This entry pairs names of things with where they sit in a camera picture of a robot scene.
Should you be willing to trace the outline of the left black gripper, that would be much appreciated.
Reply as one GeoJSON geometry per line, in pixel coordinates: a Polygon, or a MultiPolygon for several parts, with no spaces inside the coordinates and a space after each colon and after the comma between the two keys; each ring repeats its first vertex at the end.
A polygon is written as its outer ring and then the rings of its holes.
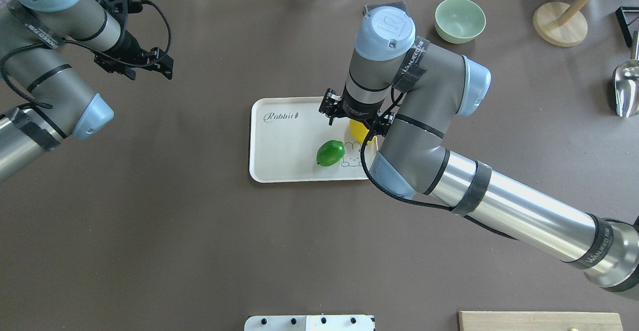
{"type": "MultiPolygon", "coordinates": [[[[121,62],[132,63],[135,65],[143,65],[149,63],[149,56],[147,51],[142,49],[137,42],[137,39],[129,31],[125,31],[125,35],[119,40],[118,44],[105,52],[107,56],[111,56],[114,59],[118,59],[121,62]]],[[[94,62],[102,67],[106,72],[116,72],[123,74],[130,80],[134,80],[136,72],[134,67],[124,65],[123,63],[116,62],[105,56],[95,54],[94,62]]],[[[173,66],[174,60],[167,52],[163,51],[159,47],[153,47],[150,50],[150,71],[156,71],[161,73],[167,80],[173,79],[173,66]]]]}

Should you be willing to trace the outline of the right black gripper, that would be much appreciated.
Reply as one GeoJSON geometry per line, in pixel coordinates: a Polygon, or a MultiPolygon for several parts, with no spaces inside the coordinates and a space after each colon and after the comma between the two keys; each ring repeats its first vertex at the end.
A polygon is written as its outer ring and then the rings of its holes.
{"type": "Polygon", "coordinates": [[[328,88],[322,97],[318,111],[328,117],[329,126],[333,125],[336,117],[348,117],[370,130],[379,116],[378,112],[384,101],[385,96],[382,96],[381,101],[376,103],[363,103],[354,99],[347,91],[340,97],[335,90],[328,88]]]}

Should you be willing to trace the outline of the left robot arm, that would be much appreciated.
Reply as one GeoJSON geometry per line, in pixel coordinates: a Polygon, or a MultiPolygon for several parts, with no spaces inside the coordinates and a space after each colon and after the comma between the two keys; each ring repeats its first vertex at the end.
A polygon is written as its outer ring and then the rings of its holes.
{"type": "Polygon", "coordinates": [[[126,29],[148,0],[11,0],[1,10],[1,76],[25,104],[1,115],[0,178],[7,180],[73,136],[91,137],[113,110],[61,55],[84,47],[106,72],[134,80],[136,68],[173,78],[167,51],[144,50],[126,29]]]}

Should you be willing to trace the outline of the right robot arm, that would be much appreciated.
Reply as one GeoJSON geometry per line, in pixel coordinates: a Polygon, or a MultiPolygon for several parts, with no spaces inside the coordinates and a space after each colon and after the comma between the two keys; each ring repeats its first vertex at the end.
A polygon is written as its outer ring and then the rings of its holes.
{"type": "Polygon", "coordinates": [[[398,3],[366,5],[342,94],[328,89],[319,112],[361,122],[366,139],[383,138],[361,167],[380,191],[438,208],[520,240],[584,272],[590,283],[638,299],[638,225],[577,210],[456,153],[444,137],[456,116],[475,112],[489,70],[417,35],[398,3]]]}

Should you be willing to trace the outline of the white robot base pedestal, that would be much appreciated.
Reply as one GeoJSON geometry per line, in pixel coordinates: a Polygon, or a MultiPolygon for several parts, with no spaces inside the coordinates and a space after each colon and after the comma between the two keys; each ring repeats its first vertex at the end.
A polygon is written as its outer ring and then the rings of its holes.
{"type": "Polygon", "coordinates": [[[249,317],[245,331],[374,331],[369,315],[276,315],[249,317]]]}

